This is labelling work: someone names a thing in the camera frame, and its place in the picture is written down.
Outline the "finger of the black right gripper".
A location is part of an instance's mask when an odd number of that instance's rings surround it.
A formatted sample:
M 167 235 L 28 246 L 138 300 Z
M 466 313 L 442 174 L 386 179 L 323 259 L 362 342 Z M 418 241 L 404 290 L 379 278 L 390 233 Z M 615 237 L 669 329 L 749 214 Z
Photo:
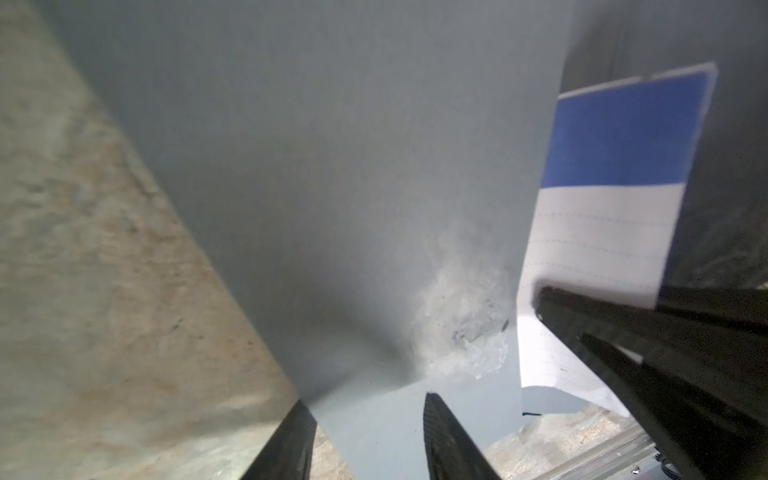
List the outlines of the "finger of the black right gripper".
M 683 478 L 766 478 L 767 335 L 553 287 L 535 312 Z
M 664 286 L 656 311 L 767 335 L 767 291 Z

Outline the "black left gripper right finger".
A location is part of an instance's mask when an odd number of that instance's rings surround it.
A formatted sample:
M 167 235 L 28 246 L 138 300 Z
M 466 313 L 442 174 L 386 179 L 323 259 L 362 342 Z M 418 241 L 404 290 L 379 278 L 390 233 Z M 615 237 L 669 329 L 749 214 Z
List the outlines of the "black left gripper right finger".
M 501 479 L 437 393 L 426 394 L 423 431 L 431 480 Z

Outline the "grey envelope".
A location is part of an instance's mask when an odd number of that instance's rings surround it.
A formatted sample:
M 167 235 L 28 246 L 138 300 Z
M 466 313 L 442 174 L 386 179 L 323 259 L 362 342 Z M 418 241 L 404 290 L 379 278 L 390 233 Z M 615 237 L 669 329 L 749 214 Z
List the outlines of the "grey envelope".
M 41 1 L 360 479 L 425 395 L 522 423 L 516 296 L 569 1 Z

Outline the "blue floral notepad card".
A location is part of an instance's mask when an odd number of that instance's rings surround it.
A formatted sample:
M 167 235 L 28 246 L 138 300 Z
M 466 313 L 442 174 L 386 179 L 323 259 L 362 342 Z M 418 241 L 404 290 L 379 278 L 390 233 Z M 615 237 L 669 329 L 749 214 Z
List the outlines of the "blue floral notepad card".
M 625 413 L 534 302 L 552 286 L 655 306 L 717 75 L 709 62 L 558 97 L 516 298 L 525 415 Z

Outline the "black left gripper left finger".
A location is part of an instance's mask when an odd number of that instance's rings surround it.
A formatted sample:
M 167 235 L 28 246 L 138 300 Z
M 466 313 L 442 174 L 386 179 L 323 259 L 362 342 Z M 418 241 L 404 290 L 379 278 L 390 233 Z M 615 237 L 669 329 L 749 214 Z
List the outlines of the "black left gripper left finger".
M 309 480 L 316 431 L 315 418 L 297 401 L 241 480 Z

